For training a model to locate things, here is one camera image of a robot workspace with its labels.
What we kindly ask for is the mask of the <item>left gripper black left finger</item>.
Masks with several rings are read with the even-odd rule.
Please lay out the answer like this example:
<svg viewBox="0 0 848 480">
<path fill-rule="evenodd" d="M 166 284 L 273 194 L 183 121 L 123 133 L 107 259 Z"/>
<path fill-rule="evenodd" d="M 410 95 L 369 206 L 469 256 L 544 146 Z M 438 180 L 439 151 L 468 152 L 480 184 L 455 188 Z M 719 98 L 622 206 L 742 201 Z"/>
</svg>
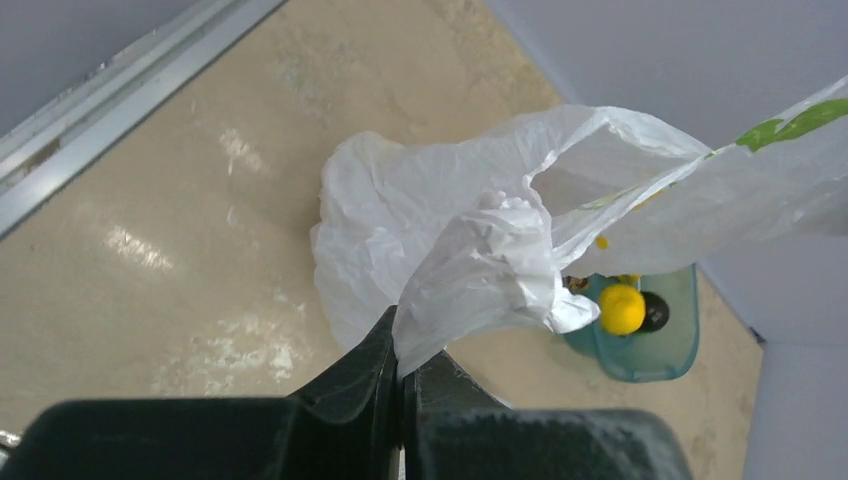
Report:
<svg viewBox="0 0 848 480">
<path fill-rule="evenodd" d="M 389 308 L 366 337 L 284 397 L 87 399 L 45 410 L 5 479 L 384 479 L 393 470 Z"/>
</svg>

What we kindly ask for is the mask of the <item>white plastic bag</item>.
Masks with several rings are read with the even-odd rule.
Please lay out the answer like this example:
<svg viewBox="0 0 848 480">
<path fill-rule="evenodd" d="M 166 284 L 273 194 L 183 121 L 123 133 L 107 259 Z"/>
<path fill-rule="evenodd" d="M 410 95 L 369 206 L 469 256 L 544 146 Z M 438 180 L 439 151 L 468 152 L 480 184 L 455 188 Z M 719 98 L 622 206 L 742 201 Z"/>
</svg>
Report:
<svg viewBox="0 0 848 480">
<path fill-rule="evenodd" d="M 671 272 L 740 240 L 846 232 L 847 83 L 718 149 L 646 113 L 564 104 L 458 144 L 367 131 L 321 173 L 314 282 L 357 346 L 384 311 L 406 375 L 460 338 L 564 334 L 599 306 L 566 275 Z"/>
</svg>

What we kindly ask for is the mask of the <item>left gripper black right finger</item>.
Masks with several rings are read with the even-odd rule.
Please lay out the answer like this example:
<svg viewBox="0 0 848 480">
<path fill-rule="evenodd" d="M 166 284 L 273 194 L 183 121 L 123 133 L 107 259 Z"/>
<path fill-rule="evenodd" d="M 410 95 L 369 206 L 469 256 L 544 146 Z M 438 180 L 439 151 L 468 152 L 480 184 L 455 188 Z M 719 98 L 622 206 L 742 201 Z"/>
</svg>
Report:
<svg viewBox="0 0 848 480">
<path fill-rule="evenodd" d="M 506 406 L 440 353 L 403 380 L 409 479 L 690 479 L 677 437 L 638 409 Z"/>
</svg>

